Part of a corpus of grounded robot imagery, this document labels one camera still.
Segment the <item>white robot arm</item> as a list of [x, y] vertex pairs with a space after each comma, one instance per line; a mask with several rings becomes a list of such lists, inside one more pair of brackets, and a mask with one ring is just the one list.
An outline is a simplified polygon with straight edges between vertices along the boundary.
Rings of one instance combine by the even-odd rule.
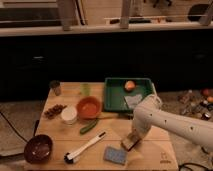
[[161, 99], [151, 94], [134, 108], [132, 128], [142, 138], [151, 126], [157, 126], [213, 151], [213, 123], [169, 113], [161, 106]]

